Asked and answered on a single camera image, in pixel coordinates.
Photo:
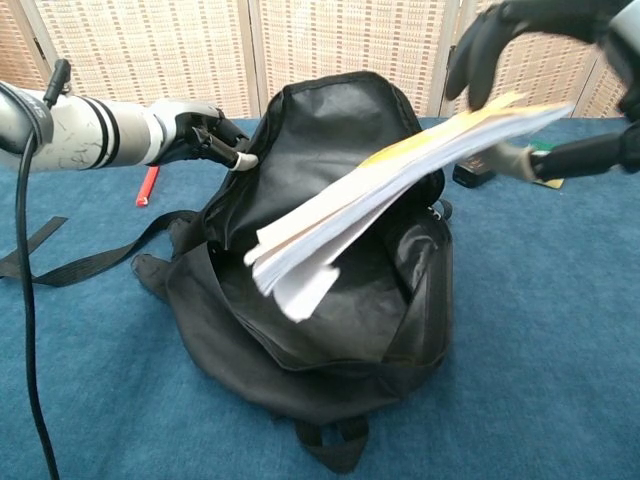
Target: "blue table surface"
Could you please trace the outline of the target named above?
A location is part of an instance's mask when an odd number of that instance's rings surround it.
[[[623,128],[561,120],[532,138],[558,144]],[[141,209],[145,173],[33,175],[31,231],[69,218],[32,255],[34,271],[128,243],[161,213],[201,208],[224,170],[162,167]],[[552,190],[501,177],[468,190],[451,168],[447,178],[453,347],[422,388],[371,415],[350,477],[640,478],[640,179],[615,171]],[[14,189],[15,174],[0,171],[0,256],[15,246]],[[143,251],[168,257],[166,234]],[[36,300],[41,400],[62,478],[336,477],[303,451],[288,420],[195,367],[170,308],[129,262],[78,285],[38,287]],[[14,280],[0,280],[0,311],[0,477],[45,478]]]

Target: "red pen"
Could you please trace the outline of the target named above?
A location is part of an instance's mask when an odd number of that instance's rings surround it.
[[[160,167],[149,167],[147,175],[144,177],[138,197],[136,198],[136,205],[139,207],[146,207],[149,205],[149,197],[151,196],[151,190],[153,190],[153,184],[156,183],[156,177],[158,176],[158,170]]]

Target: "robotic arm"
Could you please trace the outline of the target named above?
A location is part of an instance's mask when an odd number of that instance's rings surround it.
[[[524,33],[544,32],[597,44],[628,91],[618,103],[631,122],[621,134],[574,142],[539,154],[508,144],[483,156],[490,168],[520,180],[595,175],[620,165],[640,170],[640,0],[506,0],[482,13],[460,39],[452,59],[445,95],[458,97],[468,87],[472,110],[484,106],[502,50]]]
[[[149,108],[61,95],[50,109],[45,92],[0,82],[0,163],[16,169],[35,131],[31,171],[162,165],[208,159],[231,170],[258,163],[243,153],[249,138],[214,105],[160,100]]]

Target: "black strap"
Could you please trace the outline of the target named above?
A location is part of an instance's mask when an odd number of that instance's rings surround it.
[[[53,232],[59,229],[68,219],[65,217],[52,217],[45,223],[36,233],[27,240],[27,248],[29,253],[33,253],[36,248],[42,245]],[[7,275],[4,272],[13,272],[14,275]],[[20,275],[20,267],[18,266],[18,251],[14,250],[9,255],[0,260],[0,278],[5,276],[14,277]]]
[[[442,216],[445,220],[449,220],[451,215],[453,215],[453,205],[451,205],[451,202],[442,198],[438,200],[438,203],[442,205]]]
[[[128,245],[75,260],[43,275],[34,277],[33,282],[52,287],[64,287],[81,282],[122,262],[155,235],[169,228],[174,220],[190,221],[195,218],[195,216],[196,212],[191,210],[178,210],[160,215],[151,222],[137,239]],[[0,262],[0,276],[20,278],[19,268],[15,263]]]
[[[356,468],[369,440],[369,424],[365,417],[337,422],[344,439],[339,445],[323,445],[320,427],[296,420],[296,434],[304,448],[335,473],[349,473]]]

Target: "black backpack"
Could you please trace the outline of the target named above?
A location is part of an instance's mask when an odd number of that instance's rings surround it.
[[[132,244],[35,281],[75,283],[168,228],[172,259],[138,255],[133,268],[171,305],[195,364],[244,399],[293,419],[313,456],[349,472],[367,443],[365,415],[420,387],[450,343],[450,205],[443,202],[443,213],[434,208],[443,172],[414,185],[336,260],[338,281],[301,323],[258,292],[243,255],[257,243],[257,229],[420,131],[405,95],[375,73],[286,86],[248,148],[259,165],[229,172],[202,211],[165,214]],[[10,263],[0,262],[0,275],[15,276]],[[327,425],[343,442],[323,444],[320,427]]]

